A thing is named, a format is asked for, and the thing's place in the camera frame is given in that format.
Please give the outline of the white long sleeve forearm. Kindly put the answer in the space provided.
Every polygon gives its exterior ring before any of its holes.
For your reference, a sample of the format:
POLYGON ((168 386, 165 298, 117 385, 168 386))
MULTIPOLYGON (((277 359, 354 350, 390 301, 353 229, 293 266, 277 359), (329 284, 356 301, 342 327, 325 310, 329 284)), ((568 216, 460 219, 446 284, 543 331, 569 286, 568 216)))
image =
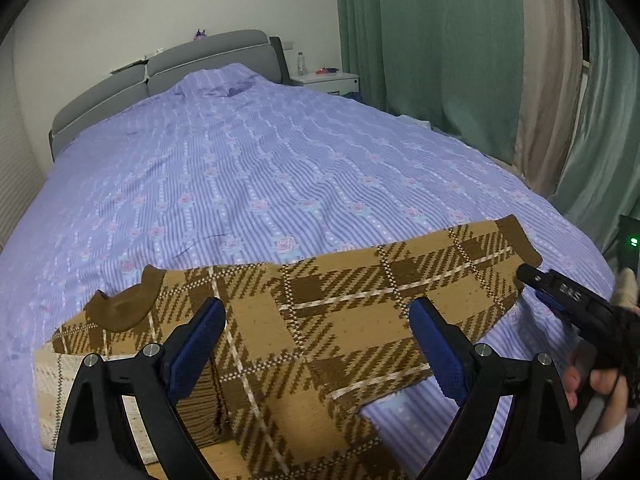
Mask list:
POLYGON ((593 437, 580 454, 582 480, 597 479, 613 459, 625 437, 627 417, 624 417, 613 429, 593 437))

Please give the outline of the person's right hand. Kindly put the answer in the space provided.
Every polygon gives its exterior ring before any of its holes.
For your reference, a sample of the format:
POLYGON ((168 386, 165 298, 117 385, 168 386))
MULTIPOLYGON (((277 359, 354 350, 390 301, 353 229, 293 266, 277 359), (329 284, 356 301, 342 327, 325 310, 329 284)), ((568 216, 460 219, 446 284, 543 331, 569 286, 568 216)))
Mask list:
POLYGON ((589 378, 586 379, 582 370, 591 359, 591 350, 587 346, 577 346, 570 354, 570 364, 564 370, 562 384, 567 397, 570 409, 574 410, 577 405, 577 393, 588 380, 591 389, 604 396, 606 400, 605 409, 599 419, 595 436, 606 434, 615 429, 626 419, 628 405, 628 386, 626 377, 618 370, 590 370, 589 378))

